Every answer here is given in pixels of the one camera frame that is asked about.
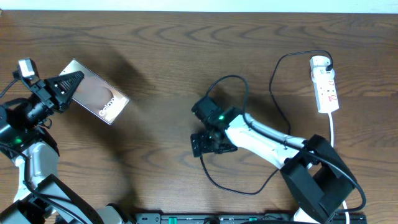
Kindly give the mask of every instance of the electrical outlet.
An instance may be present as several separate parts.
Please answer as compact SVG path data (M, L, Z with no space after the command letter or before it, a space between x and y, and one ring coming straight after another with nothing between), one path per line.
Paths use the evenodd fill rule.
M311 79L315 89L319 113L331 113L339 108L335 85L335 71L326 71L330 59L324 56L314 56L310 60Z

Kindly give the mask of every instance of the wooden table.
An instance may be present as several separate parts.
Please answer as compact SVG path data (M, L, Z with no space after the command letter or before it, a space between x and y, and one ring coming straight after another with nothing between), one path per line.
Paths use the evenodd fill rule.
M94 208L116 202L184 212L296 210L280 174L248 197L225 192L193 158L190 135L202 128L190 112L219 77L241 74L251 95L248 111L286 131L268 84L286 53L325 49L336 70L340 109L335 145L368 198L369 223L398 222L398 19L396 15L3 11L0 17L0 89L20 58L35 60L42 78L58 75L76 58L131 98L108 126L78 104L53 117L60 178ZM287 58L273 91L292 134L329 137L328 116L317 112L308 60ZM222 105L241 106L244 88L226 80L215 90ZM27 97L18 83L1 100ZM255 191L275 169L240 149L205 155L220 184ZM0 156L0 210L12 203L18 170ZM349 207L360 203L357 192Z

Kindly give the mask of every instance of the white cable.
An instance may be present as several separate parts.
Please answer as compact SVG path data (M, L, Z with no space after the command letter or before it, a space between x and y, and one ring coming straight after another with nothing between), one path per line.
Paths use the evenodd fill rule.
M335 145L335 131L333 127L333 118L331 117L331 113L328 113L329 115L329 123L330 123L330 144L332 147Z
M331 117L331 113L328 113L329 115L329 123L330 123L330 145L334 147L335 143L335 132L334 132L334 127L333 127L333 118ZM343 201L343 208L347 209L347 203L346 201ZM346 212L346 224L349 224L349 213Z

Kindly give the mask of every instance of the black cable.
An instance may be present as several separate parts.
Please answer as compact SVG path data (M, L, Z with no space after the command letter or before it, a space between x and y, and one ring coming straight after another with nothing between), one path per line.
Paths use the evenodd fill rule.
M245 94L244 94L242 111L243 111L243 114L245 114L244 110L246 109L246 105L247 105L247 103L248 103L248 97L249 97L249 84L248 84L248 82L247 82L243 77L240 77L239 75L227 75L227 76L221 77L219 80L215 81L215 82L209 87L209 89L207 89L206 96L208 96L209 92L210 92L219 82L221 82L222 80L224 80L224 79L226 79L226 78L238 78L238 79L240 79L240 80L242 80L242 81L244 82L244 85L245 85L245 87L246 87L246 92L245 92ZM211 182L212 184L214 184L214 186L216 186L216 187L218 187L219 189L222 189L222 190L226 190L226 191L229 191L229 192L234 192L234 193L242 194L242 195L256 195L256 194L260 193L260 192L264 189L264 187L267 185L268 181L270 181L270 179L271 179L271 178L278 172L278 170L279 170L279 169L276 169L276 170L268 177L268 179L264 182L264 184L262 185L262 187L261 187L258 191L253 192L253 193L249 193L249 192L241 192L241 191L238 191L238 190L229 189L229 188L227 188L227 187L223 187L223 186L217 184L217 183L210 177L210 174L208 173L208 171L207 171L207 169L206 169L205 163L203 162L203 157L202 157L202 156L200 156L200 162L201 162L201 166L203 167L203 170L205 171L205 174L206 174L207 178L210 180L210 182Z
M330 70L333 68L333 59L332 59L330 53L327 52L326 50L308 50L308 51L303 51L303 52L295 52L295 53L285 54L285 55L283 55L283 56L279 59L278 63L276 63L274 72L272 73L271 80L269 81L269 94L271 95L271 98L272 98L272 100L273 100L273 102L274 102L276 108L278 109L278 112L280 113L280 115L283 117L283 119L284 119L285 122L287 123L287 127L288 127L288 129L287 129L287 134L288 134L288 135L290 135L290 130L291 130L292 128L291 128L291 125L290 125L289 120L286 118L285 114L282 112L281 108L279 107L279 105L277 104L277 102L276 102L276 100L275 100L274 95L272 94L272 89L271 89L271 87L272 87L272 81L274 80L274 76L275 76L276 70L278 69L279 63L280 63L280 61L281 61L283 58L285 58L285 57L287 57L287 56L291 56L291 55L309 54L309 53L315 53L315 52L323 52L323 53L326 53L326 54L329 55L329 57L330 57L330 65L328 65L328 66L326 67L326 71L330 71Z
M28 183L28 181L27 181L27 179L26 179L26 177L29 175L29 170L28 170L29 166L28 166L28 164L27 164L28 161L29 161L29 158L28 158L25 154L23 154L23 153L21 153L21 152L15 150L15 149L13 149L13 148L11 148L11 147L8 147L8 146L6 146L6 145L4 145L4 144L0 144L0 147L3 147L4 149L6 149L6 150L8 150L8 151L11 151L11 152L17 154L18 156L21 156L21 157L23 158L23 160L25 161L24 181L23 181L23 183L24 183L24 185L26 186L26 188L28 189L28 191L30 191L34 196L36 196L37 198L41 199L41 200L44 201L45 203L47 203L47 204L49 204L49 205L51 205L51 206L53 206L53 207L59 209L60 211L65 212L66 214L70 215L71 217L73 217L74 219L78 220L79 222L81 222L81 223L83 223L83 224L87 224L87 222L84 221L84 219L82 219L82 218L79 217L78 215L76 215L76 213L74 213L74 212L72 212L71 210L69 210L69 209L63 207L62 205L58 204L57 202L54 202L54 201L50 200L49 198L54 198L54 199L58 199L58 200L63 200L64 202L67 202L67 203L70 203L70 204L72 204L72 205L75 205L72 201L67 200L67 199L64 199L64 198L60 198L60 197L57 197L57 196L53 196L53 195L45 195L45 194L42 194L42 193L40 193L40 192L37 192L36 190L34 190L34 189L30 186L30 184Z
M203 170L205 171L205 174L206 174L207 178L210 180L210 182L211 182L212 184L214 184L214 186L218 187L218 188L221 189L221 190L226 190L226 191L229 191L229 192L234 192L234 193L242 194L242 195L256 195L256 194L260 193L260 192L264 189L264 187L266 187L266 185L267 185L268 182L271 180L271 178L279 171L279 169L276 169L276 170L267 178L267 180L264 182L264 184L261 186L261 188L260 188L258 191L253 192L253 193L247 193L247 192L241 192L241 191L238 191L238 190L229 189L229 188L226 188L226 187L223 187L223 186L217 184L217 183L210 177L210 174L208 173L208 171L207 171L207 169L206 169L205 163L203 162L203 157L202 157L202 156L200 156L200 162L201 162L201 166L203 167Z
M6 94L6 92L8 91L8 89L10 89L13 84L15 84L16 82L18 82L19 79L14 79L12 82L10 82L10 84L8 84L8 86L0 93L0 98L2 98L2 96L4 96L4 94Z
M243 116L242 116L242 117L243 117L244 122L247 124L247 126L248 126L249 128L253 129L255 132L261 134L262 136L264 136L264 137L266 137L266 138L269 138L269 139L271 139L271 140L274 140L274 141L278 142L279 144L283 144L283 145L285 145L285 146L291 147L292 149L296 149L296 150L298 150L298 151L300 151L300 152L306 154L307 156L313 157L314 159L318 159L319 161L324 162L324 163L328 164L329 166L332 166L333 168L335 168L336 170L338 170L339 172L341 172L341 174L343 174L343 175L351 182L351 184L352 184L355 188L357 188L357 190L358 190L358 192L359 192L359 194L361 195L361 198L362 198L362 203L361 203L361 205L358 206L358 207L356 207L356 208L349 208L349 209L337 210L336 212L357 212L357 211L359 211L359 210L361 210L362 208L365 207L365 205L366 205L366 196L365 196L365 193L363 192L363 189L361 188L361 186L360 186L358 183L356 183L347 173L345 173L344 171L342 171L342 170L341 170L337 165L335 165L333 162L330 162L328 159L325 159L325 158L323 158L322 156L315 155L314 153L308 152L308 151L306 151L305 149L302 149L302 148L300 148L300 147L297 147L297 146L295 146L295 145L293 145L293 144L291 144L291 143L289 143L289 142L282 142L282 141L279 140L279 139L276 139L276 138L274 138L274 137L272 137L272 136L268 136L268 135L264 134L263 132L261 132L260 130L258 130L256 127L254 127L254 126L252 125L252 123L250 123L250 122L246 119L246 106L247 106L247 104L248 104L249 85L248 85L248 82L247 82L243 77L240 77L239 75L227 75L227 76L225 76L225 77L220 78L219 80L215 81L214 84L212 84L212 86L210 86L209 90L206 92L206 96L208 95L208 93L210 92L210 90L211 90L212 88L214 88L214 86L217 85L217 83L219 83L220 81L222 81L222 80L224 80L224 79L226 79L226 78L229 78L229 77L238 78L238 79L242 80L243 83L244 83L244 85L245 85L245 87L246 87L246 91L245 91L244 99L243 99L243 107L242 107Z
M39 123L39 125L47 128L47 129L50 129L52 127L52 120L50 118L45 118L41 123Z

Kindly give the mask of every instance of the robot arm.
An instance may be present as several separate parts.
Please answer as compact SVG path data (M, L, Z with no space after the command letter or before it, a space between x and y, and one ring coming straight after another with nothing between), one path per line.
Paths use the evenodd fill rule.
M44 223L58 212L57 223L131 224L132 219L113 204L94 210L58 178L57 143L41 127L48 116L68 109L84 74L41 80L34 62L25 58L13 75L32 95L0 105L0 151L19 168L14 203L0 213L0 223Z
M284 166L286 159L291 159L298 153L298 150L292 149L290 146L286 146L286 144L281 144L280 142L286 142L289 143L289 145L293 144L300 148L304 147L304 138L293 137L278 132L254 120L249 114L246 113L245 115L246 119L255 126L256 129L260 130L266 136L272 136L274 139L278 139L278 141L265 138L257 131L249 128L244 122L243 115L241 114L233 119L228 129L225 130L226 137L236 147L245 148L257 154L278 169Z
M328 222L354 189L350 180L324 161L314 176L308 173L312 165L320 163L314 157L322 156L338 164L339 169L356 182L330 143L321 136L314 135L309 140L289 136L255 121L248 114L245 121L241 110L223 111L208 96L199 100L192 111L206 128L202 133L191 135L195 157L208 152L234 152L238 147L252 151L280 169L294 199L312 218L306 221Z

